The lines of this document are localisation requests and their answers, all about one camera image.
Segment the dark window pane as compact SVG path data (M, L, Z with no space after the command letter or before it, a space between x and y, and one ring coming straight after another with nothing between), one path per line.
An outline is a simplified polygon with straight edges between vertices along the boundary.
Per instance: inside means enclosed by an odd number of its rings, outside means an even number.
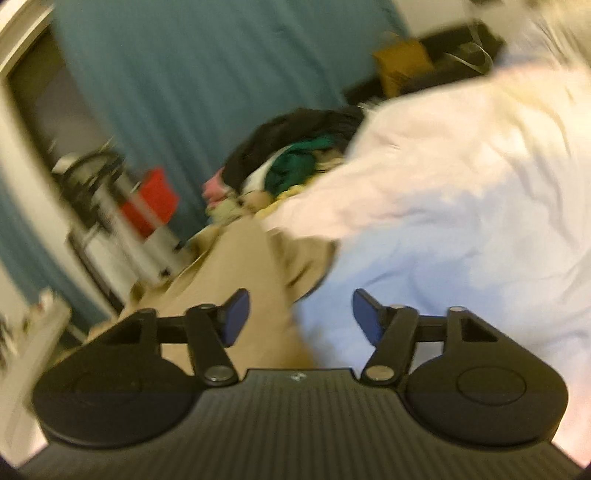
M9 90L47 169L68 154L109 145L68 69L50 28L33 40L8 73Z

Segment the red cloth on stand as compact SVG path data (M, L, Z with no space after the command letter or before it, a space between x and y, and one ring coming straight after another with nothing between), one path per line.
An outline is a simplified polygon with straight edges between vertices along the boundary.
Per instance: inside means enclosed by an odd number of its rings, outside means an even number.
M161 167L149 170L145 174L139 185L139 197L163 225L170 222L178 208L179 197L169 185ZM155 227L129 200L123 203L119 209L142 239L147 239L154 233Z

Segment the teal curtain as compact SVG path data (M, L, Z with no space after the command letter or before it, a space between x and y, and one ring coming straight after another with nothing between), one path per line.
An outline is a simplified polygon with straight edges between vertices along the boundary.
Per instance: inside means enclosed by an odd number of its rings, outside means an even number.
M52 27L94 117L135 168L160 166L204 227L200 188L256 127L334 109L410 30L391 1L58 1Z

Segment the green garment in pile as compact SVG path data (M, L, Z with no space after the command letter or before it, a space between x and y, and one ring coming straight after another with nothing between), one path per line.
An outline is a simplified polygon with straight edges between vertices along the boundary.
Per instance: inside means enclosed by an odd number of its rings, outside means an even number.
M315 152L325 152L335 147L335 137L322 135L287 147L271 164L264 178L264 190L273 197L279 196L292 186L304 184L317 168Z

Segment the pink garment in pile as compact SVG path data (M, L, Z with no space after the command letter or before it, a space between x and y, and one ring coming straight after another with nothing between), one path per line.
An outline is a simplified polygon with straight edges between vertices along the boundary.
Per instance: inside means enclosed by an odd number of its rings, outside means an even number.
M228 186L223 182L222 171L223 169L219 169L211 179L202 185L202 198L208 207L214 207L228 195Z

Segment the pastel tie-dye duvet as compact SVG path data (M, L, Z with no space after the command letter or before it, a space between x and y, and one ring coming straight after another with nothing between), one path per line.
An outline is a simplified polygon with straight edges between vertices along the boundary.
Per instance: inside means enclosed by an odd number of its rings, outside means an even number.
M297 305L319 365L370 357L356 289L429 315L465 306L560 372L570 398L555 440L589 461L588 19L533 19L492 75L384 103L346 163L266 225L342 244Z

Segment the yellow garment in pile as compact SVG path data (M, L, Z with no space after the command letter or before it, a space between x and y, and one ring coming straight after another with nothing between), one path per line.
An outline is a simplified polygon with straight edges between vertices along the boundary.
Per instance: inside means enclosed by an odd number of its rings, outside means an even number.
M286 202L288 199L300 195L307 189L308 185L304 184L291 186L290 189L287 189L283 193L280 193L280 195L276 197L276 200L274 200L273 203L271 203L269 206L266 206L262 210L259 210L259 212L256 212L254 217L256 217L257 219L264 219L266 217L269 217L273 214L273 212L276 212L276 210L279 209L280 206L283 205L283 203Z

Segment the white shelf with clutter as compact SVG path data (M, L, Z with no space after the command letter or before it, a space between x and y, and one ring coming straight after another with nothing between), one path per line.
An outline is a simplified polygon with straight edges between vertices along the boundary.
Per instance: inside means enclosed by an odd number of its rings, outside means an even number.
M33 387L71 315L69 304L59 294L45 289L17 332L16 349L9 353L7 368L1 374L1 445L6 449L17 443L22 422L35 421L31 415Z

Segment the black bedside furniture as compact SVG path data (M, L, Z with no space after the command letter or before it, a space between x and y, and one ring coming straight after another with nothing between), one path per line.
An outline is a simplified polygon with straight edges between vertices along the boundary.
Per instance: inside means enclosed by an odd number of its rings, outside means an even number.
M506 45L482 21L456 24L419 39L433 69L404 80L402 94L486 75Z

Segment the teal curtain left window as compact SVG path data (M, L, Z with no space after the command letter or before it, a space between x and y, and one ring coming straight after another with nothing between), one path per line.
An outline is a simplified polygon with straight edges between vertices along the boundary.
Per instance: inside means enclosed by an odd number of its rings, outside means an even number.
M37 300L45 288L63 297L77 328L89 331L110 318L110 310L100 303L84 274L71 270L42 242L5 174L1 175L1 262L26 300Z

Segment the silver tripod stand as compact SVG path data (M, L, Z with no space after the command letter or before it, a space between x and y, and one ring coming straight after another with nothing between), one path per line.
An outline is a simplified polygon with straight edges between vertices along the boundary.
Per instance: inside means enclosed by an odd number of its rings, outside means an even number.
M62 156L51 173L81 222L73 229L74 239L109 284L159 286L192 262L190 251L168 227L169 214L157 212L142 197L153 180L156 200L170 198L154 171L138 179L121 154L102 147Z

